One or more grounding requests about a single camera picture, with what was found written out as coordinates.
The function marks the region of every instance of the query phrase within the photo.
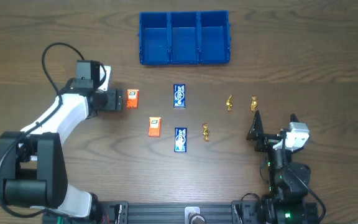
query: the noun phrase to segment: wooden surface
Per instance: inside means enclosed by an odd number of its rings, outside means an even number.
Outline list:
[[[145,67],[139,12],[229,10],[228,65]],[[0,134],[38,118],[55,97],[40,59],[52,42],[113,67],[112,86],[140,90],[138,110],[81,123],[63,151],[70,182],[103,200],[230,202],[266,194],[265,154],[246,142],[252,95],[267,133],[295,113],[311,139],[294,161],[311,167],[311,188],[327,206],[325,223],[358,222],[358,1],[309,0],[0,0]],[[75,75],[70,49],[47,55],[63,86]],[[187,108],[172,109],[172,85],[186,83]],[[234,95],[231,113],[225,101]],[[161,138],[147,136],[162,117]],[[203,123],[211,130],[204,142]],[[188,128],[188,152],[173,152],[175,126]],[[39,223],[0,209],[0,223]]]

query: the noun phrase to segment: blue tray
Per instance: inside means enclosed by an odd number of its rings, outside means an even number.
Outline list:
[[[143,65],[228,63],[228,11],[141,12],[139,59]]]

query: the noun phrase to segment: blue candy wrapper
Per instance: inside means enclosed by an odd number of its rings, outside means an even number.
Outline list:
[[[187,151],[187,128],[175,128],[175,152]]]
[[[173,84],[173,107],[186,108],[185,84]]]

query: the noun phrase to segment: orange tic tac box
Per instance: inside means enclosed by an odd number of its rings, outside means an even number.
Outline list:
[[[161,118],[149,118],[149,137],[160,137]]]
[[[128,90],[127,91],[127,108],[137,109],[139,104],[139,90]]]

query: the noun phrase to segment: wooden table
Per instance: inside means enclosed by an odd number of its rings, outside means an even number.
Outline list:
[[[229,64],[139,63],[140,11],[218,9],[230,12]],[[40,59],[53,42],[111,65],[112,86],[140,90],[138,110],[101,113],[66,141],[68,178],[79,189],[130,203],[230,202],[268,193],[259,176],[266,155],[245,139],[256,95],[265,132],[287,127],[291,113],[307,123],[311,139],[293,160],[311,167],[310,187],[327,206],[324,222],[358,222],[358,1],[0,0],[0,134],[20,130],[52,104]],[[63,47],[48,53],[59,86],[75,76],[76,59]],[[185,110],[172,108],[174,83],[186,83]],[[147,136],[149,116],[162,117],[161,138]],[[203,141],[203,123],[211,142]],[[177,126],[188,128],[186,154],[173,152]],[[0,209],[0,223],[38,222]]]

